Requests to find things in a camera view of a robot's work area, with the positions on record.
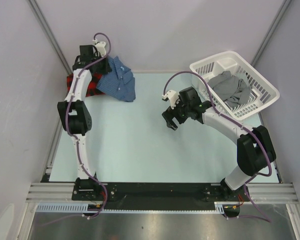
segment reflective metal surface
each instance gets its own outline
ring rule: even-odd
[[[86,220],[64,213],[36,213],[30,240],[295,240],[285,205],[260,206],[272,219],[226,220],[216,214],[104,213]],[[244,205],[242,214],[257,214]]]

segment white table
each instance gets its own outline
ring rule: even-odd
[[[121,102],[110,96],[92,96],[85,104],[92,117],[88,151],[102,182],[218,183],[237,165],[237,147],[217,130],[188,119],[176,131],[162,117],[169,103],[162,101],[170,73],[135,74],[136,100]],[[191,76],[175,77],[168,89],[191,86]],[[259,126],[256,114],[245,121]],[[50,176],[52,182],[77,178],[75,149],[62,131]],[[254,183],[278,183],[271,177]]]

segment red and black checkered fabric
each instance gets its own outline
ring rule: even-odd
[[[86,95],[85,95],[86,97],[104,94],[102,91],[97,89],[97,84],[98,84],[99,80],[101,79],[101,77],[102,77],[102,74],[99,74],[99,73],[95,73],[92,76],[92,80],[89,83],[88,89],[86,91]],[[70,91],[70,87],[71,87],[73,80],[74,80],[73,73],[66,77],[66,86],[68,88],[68,92]]]

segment gray wall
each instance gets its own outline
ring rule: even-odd
[[[25,0],[0,0],[0,213],[16,233],[30,183],[46,161],[66,72]]]
[[[292,3],[256,69],[281,94],[262,117],[283,179],[293,182],[300,200],[300,0]]]
[[[176,72],[227,50],[250,62],[283,0],[37,0],[69,63],[106,33],[134,71]]]

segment white laundry basket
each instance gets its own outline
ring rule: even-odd
[[[234,51],[225,51],[192,63],[190,69],[202,76],[207,82],[223,71],[230,71],[232,75],[247,73],[248,82],[252,86],[247,104],[231,108],[209,87],[216,107],[239,121],[260,112],[280,97],[279,91]],[[192,85],[206,100],[209,100],[207,89],[197,76],[192,77]]]

